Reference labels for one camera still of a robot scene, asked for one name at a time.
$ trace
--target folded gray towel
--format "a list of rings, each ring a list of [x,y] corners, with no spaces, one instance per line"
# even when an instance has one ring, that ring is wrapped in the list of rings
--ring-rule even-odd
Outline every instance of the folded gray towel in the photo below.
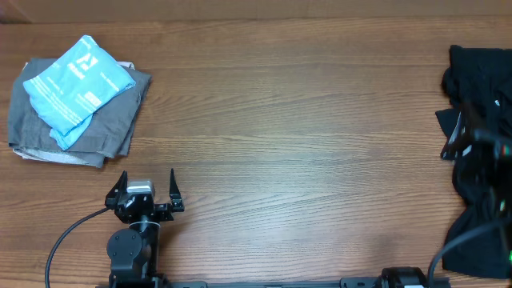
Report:
[[[24,158],[101,168],[105,157],[128,155],[135,119],[146,98],[151,76],[127,69],[136,86],[111,99],[96,111],[82,136],[67,151],[62,151],[50,137],[50,127],[41,120],[22,83],[49,67],[55,59],[32,59],[13,85],[10,101],[8,142]]]

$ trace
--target black cloth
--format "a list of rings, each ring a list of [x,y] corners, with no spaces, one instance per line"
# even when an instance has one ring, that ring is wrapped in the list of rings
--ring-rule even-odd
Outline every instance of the black cloth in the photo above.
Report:
[[[450,64],[442,88],[454,109],[436,112],[444,134],[449,137],[454,131],[458,106],[472,102],[489,130],[512,137],[512,50],[452,46]],[[492,161],[483,156],[489,152],[485,149],[489,148],[473,145],[471,152],[455,161],[454,188],[467,208],[448,231],[445,242],[493,218],[489,191],[496,175],[483,169],[486,161]],[[510,278],[512,267],[503,247],[499,231],[492,231],[446,253],[442,267],[471,276]]]

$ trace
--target black cable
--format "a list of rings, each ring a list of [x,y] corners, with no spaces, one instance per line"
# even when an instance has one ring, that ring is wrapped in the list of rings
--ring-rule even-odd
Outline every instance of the black cable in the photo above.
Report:
[[[499,228],[500,226],[504,226],[506,224],[509,224],[512,222],[512,218],[502,218],[499,220],[494,220],[492,222],[488,222],[484,225],[480,225],[472,230],[469,230],[467,232],[464,232],[463,234],[460,234],[452,241],[448,242],[444,247],[435,255],[434,258],[432,258],[432,262],[430,262],[429,265],[429,273],[427,277],[429,288],[434,288],[434,269],[435,266],[438,264],[439,260],[441,260],[442,256],[455,248],[456,246],[462,244],[463,242],[466,242],[468,240],[471,240],[472,238],[475,238],[481,234],[484,234],[485,232],[490,232],[496,228]]]
[[[78,220],[75,224],[73,224],[70,228],[68,228],[64,233],[62,233],[61,237],[56,241],[54,248],[52,248],[50,255],[48,256],[48,260],[46,261],[46,268],[45,268],[45,285],[46,288],[50,288],[50,265],[51,265],[51,259],[54,257],[55,251],[57,250],[58,246],[61,244],[62,240],[78,225],[84,223],[85,221],[91,219],[94,216],[98,216],[101,213],[107,212],[109,208],[103,208],[100,211],[94,212],[89,216],[86,216],[80,220]]]

